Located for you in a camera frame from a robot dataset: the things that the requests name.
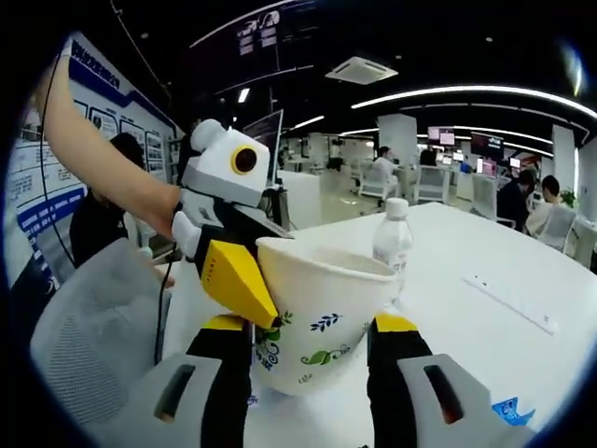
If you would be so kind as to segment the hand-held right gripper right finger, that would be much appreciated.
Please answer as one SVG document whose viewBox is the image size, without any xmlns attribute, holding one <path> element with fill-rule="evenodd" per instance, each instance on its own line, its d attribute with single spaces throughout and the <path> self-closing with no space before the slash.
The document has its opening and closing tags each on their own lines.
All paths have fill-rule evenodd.
<svg viewBox="0 0 597 448">
<path fill-rule="evenodd" d="M 491 405 L 489 389 L 417 327 L 393 314 L 368 330 L 368 398 L 375 447 L 525 447 L 535 436 Z"/>
</svg>

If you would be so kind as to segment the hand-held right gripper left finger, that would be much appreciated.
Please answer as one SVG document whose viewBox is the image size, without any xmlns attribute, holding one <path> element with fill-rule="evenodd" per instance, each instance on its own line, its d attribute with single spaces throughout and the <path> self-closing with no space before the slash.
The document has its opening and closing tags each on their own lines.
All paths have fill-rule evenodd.
<svg viewBox="0 0 597 448">
<path fill-rule="evenodd" d="M 123 409 L 125 447 L 242 447 L 251 392 L 251 325 L 207 321 L 185 354 L 164 359 Z"/>
</svg>

